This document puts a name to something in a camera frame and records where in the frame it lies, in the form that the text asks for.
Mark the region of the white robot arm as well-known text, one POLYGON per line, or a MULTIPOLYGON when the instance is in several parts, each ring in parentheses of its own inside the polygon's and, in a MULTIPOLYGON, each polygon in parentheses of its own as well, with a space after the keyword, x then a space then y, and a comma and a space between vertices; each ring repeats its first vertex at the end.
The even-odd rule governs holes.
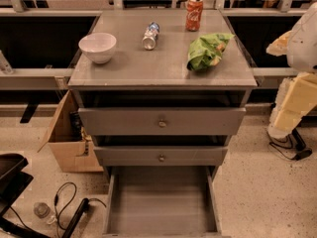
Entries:
POLYGON ((281 139, 317 106, 317 3, 266 52, 276 57, 286 55, 288 65, 298 71, 295 77, 285 78, 280 84, 269 118, 268 134, 281 139))

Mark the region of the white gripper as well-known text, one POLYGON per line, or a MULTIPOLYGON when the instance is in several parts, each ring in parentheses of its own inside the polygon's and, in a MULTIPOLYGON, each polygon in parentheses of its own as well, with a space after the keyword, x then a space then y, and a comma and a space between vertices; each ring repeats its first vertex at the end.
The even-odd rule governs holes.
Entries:
POLYGON ((317 75, 299 72, 285 78, 278 88, 271 110, 268 134, 275 139, 285 138, 317 106, 317 75))

